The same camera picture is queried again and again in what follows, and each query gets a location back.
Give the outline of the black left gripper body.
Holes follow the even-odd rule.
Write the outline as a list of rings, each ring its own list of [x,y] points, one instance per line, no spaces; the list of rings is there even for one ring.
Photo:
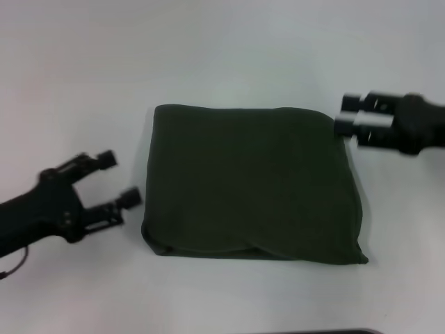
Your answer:
[[[71,244],[82,240],[82,211],[66,176],[53,168],[44,170],[30,191],[1,204],[1,256],[46,237],[62,237]]]

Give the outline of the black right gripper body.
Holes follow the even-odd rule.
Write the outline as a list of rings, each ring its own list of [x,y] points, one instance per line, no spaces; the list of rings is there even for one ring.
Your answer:
[[[421,95],[407,94],[396,105],[391,128],[403,154],[444,148],[444,106],[432,104]]]

